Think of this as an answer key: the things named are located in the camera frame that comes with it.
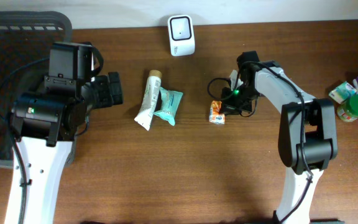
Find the mint green wipes pack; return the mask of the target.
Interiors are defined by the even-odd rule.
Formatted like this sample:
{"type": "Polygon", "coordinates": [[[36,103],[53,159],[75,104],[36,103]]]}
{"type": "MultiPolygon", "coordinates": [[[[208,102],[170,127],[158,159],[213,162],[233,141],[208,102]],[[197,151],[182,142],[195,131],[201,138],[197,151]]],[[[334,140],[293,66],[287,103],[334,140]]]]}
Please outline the mint green wipes pack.
{"type": "Polygon", "coordinates": [[[161,119],[168,121],[172,126],[175,125],[175,116],[177,109],[183,97],[183,93],[179,91],[166,90],[160,87],[161,94],[161,107],[158,111],[154,112],[154,115],[161,119]]]}

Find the small teal tissue pack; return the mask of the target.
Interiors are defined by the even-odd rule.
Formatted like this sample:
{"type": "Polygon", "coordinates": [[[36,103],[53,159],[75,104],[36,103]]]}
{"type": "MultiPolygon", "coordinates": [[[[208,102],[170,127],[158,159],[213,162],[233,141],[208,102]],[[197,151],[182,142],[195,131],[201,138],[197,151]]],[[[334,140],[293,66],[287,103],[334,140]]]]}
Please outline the small teal tissue pack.
{"type": "Polygon", "coordinates": [[[348,82],[343,82],[329,92],[329,96],[338,104],[345,102],[348,98],[355,95],[357,90],[348,82]]]}

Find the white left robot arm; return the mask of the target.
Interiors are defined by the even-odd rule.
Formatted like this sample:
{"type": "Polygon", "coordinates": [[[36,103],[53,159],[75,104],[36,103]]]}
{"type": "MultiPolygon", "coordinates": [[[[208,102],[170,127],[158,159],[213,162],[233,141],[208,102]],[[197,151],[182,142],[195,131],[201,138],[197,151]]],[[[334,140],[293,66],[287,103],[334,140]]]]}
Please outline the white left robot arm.
{"type": "Polygon", "coordinates": [[[48,61],[43,91],[23,92],[6,115],[14,170],[5,223],[53,222],[78,128],[92,110],[124,102],[119,74],[100,74],[104,60],[91,43],[55,42],[48,61]]]}

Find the white shampoo tube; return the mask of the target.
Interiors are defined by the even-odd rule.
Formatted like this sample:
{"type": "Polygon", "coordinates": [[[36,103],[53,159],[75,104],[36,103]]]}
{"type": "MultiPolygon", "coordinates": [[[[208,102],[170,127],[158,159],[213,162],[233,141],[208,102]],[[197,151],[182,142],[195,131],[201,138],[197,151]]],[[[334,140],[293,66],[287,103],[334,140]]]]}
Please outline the white shampoo tube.
{"type": "Polygon", "coordinates": [[[139,125],[147,131],[150,129],[155,107],[160,93],[162,73],[158,70],[151,70],[145,86],[144,97],[137,116],[134,118],[139,125]]]}

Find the green lid jar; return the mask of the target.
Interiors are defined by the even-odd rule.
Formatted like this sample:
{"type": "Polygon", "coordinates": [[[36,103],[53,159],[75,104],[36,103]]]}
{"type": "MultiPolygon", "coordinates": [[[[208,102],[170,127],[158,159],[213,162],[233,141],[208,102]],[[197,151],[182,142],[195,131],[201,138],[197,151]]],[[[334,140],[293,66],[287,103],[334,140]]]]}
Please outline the green lid jar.
{"type": "Polygon", "coordinates": [[[336,113],[345,122],[352,122],[358,119],[358,95],[352,95],[340,104],[336,113]]]}

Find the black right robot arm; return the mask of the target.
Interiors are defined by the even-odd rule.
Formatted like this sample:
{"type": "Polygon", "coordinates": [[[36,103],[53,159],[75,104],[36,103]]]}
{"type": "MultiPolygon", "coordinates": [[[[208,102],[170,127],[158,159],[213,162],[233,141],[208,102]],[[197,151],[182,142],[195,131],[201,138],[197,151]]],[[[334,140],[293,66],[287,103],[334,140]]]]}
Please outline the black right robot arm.
{"type": "Polygon", "coordinates": [[[261,96],[274,105],[280,113],[278,153],[286,169],[272,223],[310,223],[318,180],[338,152],[334,105],[303,91],[276,61],[263,62],[255,51],[241,53],[236,62],[236,77],[222,90],[219,112],[250,117],[261,96]]]}

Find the small orange white packet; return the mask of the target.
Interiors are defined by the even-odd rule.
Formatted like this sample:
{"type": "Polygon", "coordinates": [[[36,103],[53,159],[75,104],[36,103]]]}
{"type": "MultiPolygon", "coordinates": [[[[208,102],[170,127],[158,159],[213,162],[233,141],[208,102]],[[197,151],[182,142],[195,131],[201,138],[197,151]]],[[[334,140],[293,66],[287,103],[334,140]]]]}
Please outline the small orange white packet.
{"type": "Polygon", "coordinates": [[[210,110],[209,110],[209,122],[213,124],[224,124],[225,123],[225,114],[220,112],[222,107],[221,101],[212,101],[210,110]]]}

